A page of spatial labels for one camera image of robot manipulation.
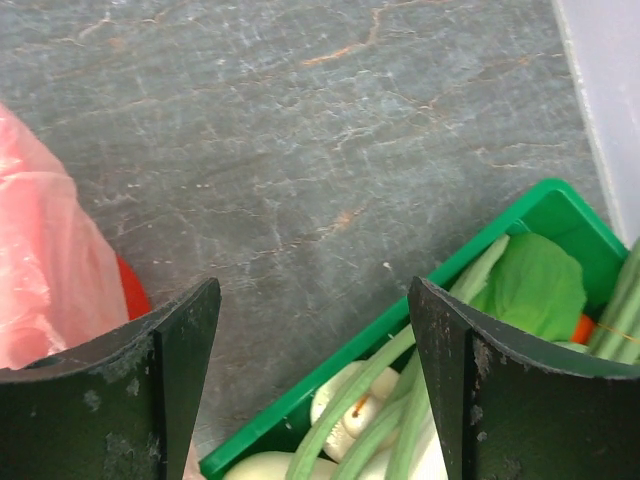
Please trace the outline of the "red plastic waste basket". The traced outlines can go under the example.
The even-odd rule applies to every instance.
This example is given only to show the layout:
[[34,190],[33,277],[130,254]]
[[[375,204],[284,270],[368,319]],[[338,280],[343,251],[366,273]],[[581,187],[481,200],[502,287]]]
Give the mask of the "red plastic waste basket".
[[134,270],[119,255],[116,256],[120,279],[125,295],[130,321],[134,321],[152,311],[149,297]]

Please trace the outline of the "green long beans bundle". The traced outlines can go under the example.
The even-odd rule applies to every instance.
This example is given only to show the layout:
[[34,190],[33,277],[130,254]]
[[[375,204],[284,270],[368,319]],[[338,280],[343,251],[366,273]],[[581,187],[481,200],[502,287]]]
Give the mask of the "green long beans bundle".
[[[557,250],[553,242],[536,234],[504,234],[464,270],[449,293],[458,300],[478,297],[490,280],[497,279],[498,274],[491,272],[516,240],[525,241],[518,252],[542,251],[543,243],[550,245],[545,251]],[[316,391],[311,429],[293,454],[285,479],[311,479],[312,474],[320,473],[320,467],[329,468],[329,474],[323,474],[326,479],[355,479],[374,453],[395,441],[400,418],[409,411],[407,398],[414,390],[418,359],[417,354],[412,356],[400,380],[398,374],[391,375],[388,362],[414,343],[411,327],[405,327],[370,359],[352,362]],[[347,377],[345,372],[354,365],[359,368]],[[337,463],[321,462],[317,457],[320,447]]]

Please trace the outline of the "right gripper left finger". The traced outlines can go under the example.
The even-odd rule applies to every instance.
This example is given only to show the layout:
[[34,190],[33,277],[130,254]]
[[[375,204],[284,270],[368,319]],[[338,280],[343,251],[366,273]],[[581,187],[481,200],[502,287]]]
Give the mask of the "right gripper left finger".
[[2,370],[2,478],[182,478],[220,304],[207,278],[107,334]]

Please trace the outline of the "green leafy vegetable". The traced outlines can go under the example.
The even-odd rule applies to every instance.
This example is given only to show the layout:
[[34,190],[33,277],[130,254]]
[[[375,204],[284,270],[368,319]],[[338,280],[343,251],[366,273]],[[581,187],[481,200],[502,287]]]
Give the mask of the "green leafy vegetable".
[[550,342],[571,339],[587,301],[579,262],[532,232],[501,235],[463,271],[449,294]]

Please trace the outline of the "orange carrot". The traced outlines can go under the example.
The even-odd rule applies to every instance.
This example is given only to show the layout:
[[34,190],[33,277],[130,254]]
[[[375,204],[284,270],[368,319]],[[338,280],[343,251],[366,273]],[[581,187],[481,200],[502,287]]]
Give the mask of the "orange carrot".
[[570,341],[586,345],[596,328],[596,323],[586,314],[582,314],[571,336]]

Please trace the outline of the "green vegetable tray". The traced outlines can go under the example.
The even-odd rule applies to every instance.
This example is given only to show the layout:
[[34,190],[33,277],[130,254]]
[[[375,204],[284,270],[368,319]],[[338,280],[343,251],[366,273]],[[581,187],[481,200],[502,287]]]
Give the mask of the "green vegetable tray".
[[[560,179],[545,179],[531,187],[427,278],[447,288],[501,234],[526,231],[552,240],[581,264],[591,310],[609,300],[628,250],[577,191]],[[221,479],[233,465],[258,452],[294,451],[310,428],[315,391],[349,363],[372,356],[408,322],[408,303],[400,299],[207,455],[200,463],[203,475]]]

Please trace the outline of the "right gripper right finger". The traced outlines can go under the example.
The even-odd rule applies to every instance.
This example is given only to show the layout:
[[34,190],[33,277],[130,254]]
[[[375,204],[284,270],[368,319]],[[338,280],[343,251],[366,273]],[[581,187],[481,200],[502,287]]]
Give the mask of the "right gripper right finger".
[[452,479],[635,479],[639,370],[552,344],[417,278],[409,315]]

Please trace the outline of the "pink plastic bin liner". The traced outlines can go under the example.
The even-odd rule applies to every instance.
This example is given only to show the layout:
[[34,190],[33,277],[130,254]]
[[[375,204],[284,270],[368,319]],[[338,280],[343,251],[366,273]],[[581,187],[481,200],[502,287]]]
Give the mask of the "pink plastic bin liner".
[[[118,262],[62,163],[1,113],[1,372],[128,322]],[[180,479],[200,471],[191,439]]]

